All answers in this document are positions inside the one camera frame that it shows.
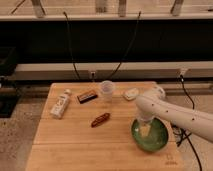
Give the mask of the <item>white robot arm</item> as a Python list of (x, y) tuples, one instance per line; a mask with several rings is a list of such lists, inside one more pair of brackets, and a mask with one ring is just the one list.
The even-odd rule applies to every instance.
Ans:
[(160, 86), (141, 93), (135, 100), (140, 121), (159, 117), (213, 143), (213, 114), (174, 105), (165, 97)]

